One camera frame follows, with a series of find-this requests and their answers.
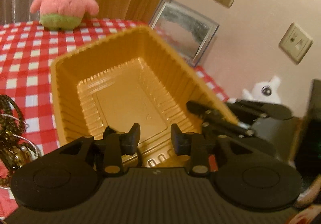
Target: green plush shorts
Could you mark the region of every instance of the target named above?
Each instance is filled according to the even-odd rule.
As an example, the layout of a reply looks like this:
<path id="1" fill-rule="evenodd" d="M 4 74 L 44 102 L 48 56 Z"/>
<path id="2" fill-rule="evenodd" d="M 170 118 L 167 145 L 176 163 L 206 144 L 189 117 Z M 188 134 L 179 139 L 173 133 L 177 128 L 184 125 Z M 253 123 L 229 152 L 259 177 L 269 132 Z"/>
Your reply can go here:
<path id="1" fill-rule="evenodd" d="M 49 30 L 73 30 L 80 25 L 82 18 L 58 14 L 41 15 L 41 24 Z"/>

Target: orange basket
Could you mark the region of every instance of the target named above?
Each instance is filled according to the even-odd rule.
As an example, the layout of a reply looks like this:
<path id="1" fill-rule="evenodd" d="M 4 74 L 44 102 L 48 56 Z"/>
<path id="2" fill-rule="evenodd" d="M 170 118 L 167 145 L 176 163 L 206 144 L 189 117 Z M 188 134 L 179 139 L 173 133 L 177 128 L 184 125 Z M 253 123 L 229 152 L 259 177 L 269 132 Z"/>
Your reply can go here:
<path id="1" fill-rule="evenodd" d="M 107 126 L 128 132 L 141 126 L 138 145 L 145 166 L 171 158 L 170 128 L 200 132 L 201 120 L 186 109 L 195 100 L 236 117 L 181 57 L 149 27 L 110 35 L 66 53 L 51 65 L 53 106 L 60 145 L 83 135 L 101 139 Z M 124 166 L 137 156 L 123 156 Z"/>

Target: ribbed black surface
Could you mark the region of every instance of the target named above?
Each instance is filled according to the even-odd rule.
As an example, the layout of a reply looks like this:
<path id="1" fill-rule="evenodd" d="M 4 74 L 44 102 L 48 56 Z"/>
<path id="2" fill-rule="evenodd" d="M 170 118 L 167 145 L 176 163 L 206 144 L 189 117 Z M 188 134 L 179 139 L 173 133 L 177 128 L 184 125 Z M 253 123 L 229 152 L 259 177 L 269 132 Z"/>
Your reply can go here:
<path id="1" fill-rule="evenodd" d="M 59 212 L 18 208 L 8 224 L 284 224 L 296 212 L 249 212 L 223 200 L 207 179 L 182 168 L 132 168 L 104 180 L 88 201 Z"/>

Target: table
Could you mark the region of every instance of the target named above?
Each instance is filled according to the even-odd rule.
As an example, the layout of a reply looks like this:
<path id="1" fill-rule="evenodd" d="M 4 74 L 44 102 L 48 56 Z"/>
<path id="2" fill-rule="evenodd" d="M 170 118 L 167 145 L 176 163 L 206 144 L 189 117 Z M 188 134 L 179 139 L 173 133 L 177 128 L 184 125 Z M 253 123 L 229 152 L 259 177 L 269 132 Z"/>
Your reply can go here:
<path id="1" fill-rule="evenodd" d="M 59 147 L 52 108 L 50 64 L 57 56 L 77 46 L 103 38 L 139 22 L 110 19 L 85 20 L 73 31 L 48 31 L 38 21 L 0 26 L 0 93 L 10 96 L 20 107 L 29 124 L 24 137 L 34 142 L 42 154 Z M 196 74 L 222 100 L 223 89 L 198 66 Z M 0 165 L 0 175 L 6 175 Z M 0 189 L 0 217 L 17 208 L 10 191 Z"/>

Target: white plush toy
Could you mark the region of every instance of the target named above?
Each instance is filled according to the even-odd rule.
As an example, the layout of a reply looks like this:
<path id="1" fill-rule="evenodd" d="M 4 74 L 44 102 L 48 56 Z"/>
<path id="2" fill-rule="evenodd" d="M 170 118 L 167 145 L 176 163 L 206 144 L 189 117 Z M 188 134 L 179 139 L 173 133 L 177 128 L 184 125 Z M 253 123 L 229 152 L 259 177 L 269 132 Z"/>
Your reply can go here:
<path id="1" fill-rule="evenodd" d="M 252 92 L 243 89 L 242 98 L 245 100 L 255 100 L 270 103 L 281 103 L 280 97 L 277 94 L 277 90 L 281 83 L 281 79 L 277 76 L 273 76 L 269 82 L 256 83 Z"/>

